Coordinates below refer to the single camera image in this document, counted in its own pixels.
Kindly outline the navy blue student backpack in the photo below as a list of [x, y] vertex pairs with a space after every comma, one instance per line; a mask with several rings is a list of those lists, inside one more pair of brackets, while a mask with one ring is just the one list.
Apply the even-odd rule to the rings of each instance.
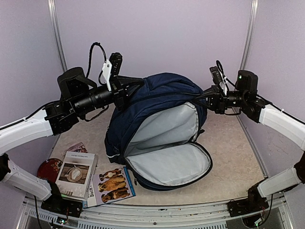
[[127, 166], [150, 190], [185, 187], [207, 176], [209, 152], [197, 142], [207, 110], [193, 103], [202, 89], [175, 73], [144, 78], [123, 111], [113, 111], [106, 135], [110, 162]]

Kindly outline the white afternoon tea book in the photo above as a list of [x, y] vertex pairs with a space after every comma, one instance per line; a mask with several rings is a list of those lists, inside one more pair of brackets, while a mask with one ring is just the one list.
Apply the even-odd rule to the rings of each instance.
[[56, 185], [65, 198], [85, 201], [95, 172], [98, 156], [91, 153], [66, 152], [56, 179]]

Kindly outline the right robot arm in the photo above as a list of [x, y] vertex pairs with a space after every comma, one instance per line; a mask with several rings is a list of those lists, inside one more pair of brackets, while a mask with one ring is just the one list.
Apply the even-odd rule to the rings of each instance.
[[[225, 78], [217, 67], [210, 72], [214, 85], [194, 99], [194, 103], [217, 114], [224, 114], [228, 108], [238, 107], [249, 119], [267, 126], [293, 141], [301, 150], [305, 149], [305, 124], [272, 102], [257, 94], [258, 76], [247, 70], [239, 70], [235, 90], [229, 91]], [[301, 157], [292, 168], [255, 184], [248, 190], [244, 208], [255, 211], [269, 195], [292, 189], [305, 182], [305, 158]]]

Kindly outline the blue dog cover book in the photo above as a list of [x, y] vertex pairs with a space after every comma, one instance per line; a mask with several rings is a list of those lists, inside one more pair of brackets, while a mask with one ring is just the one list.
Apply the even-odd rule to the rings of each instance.
[[95, 174], [83, 208], [96, 207], [136, 196], [127, 167]]

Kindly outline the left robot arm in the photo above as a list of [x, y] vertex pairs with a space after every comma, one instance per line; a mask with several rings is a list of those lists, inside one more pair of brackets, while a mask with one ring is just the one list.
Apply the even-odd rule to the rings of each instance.
[[86, 115], [115, 104], [122, 110], [131, 96], [144, 85], [141, 78], [110, 75], [107, 84], [98, 86], [87, 78], [81, 67], [74, 67], [57, 78], [61, 91], [58, 101], [42, 105], [27, 117], [0, 128], [0, 180], [24, 190], [42, 201], [42, 207], [53, 212], [67, 210], [54, 182], [38, 178], [17, 166], [7, 151], [36, 139], [59, 135], [70, 130]]

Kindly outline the purple picture card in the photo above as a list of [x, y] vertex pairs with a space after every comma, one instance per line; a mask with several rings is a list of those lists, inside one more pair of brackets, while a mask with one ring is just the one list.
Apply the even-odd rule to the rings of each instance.
[[76, 143], [69, 147], [66, 152], [78, 152], [78, 153], [88, 153], [83, 142]]

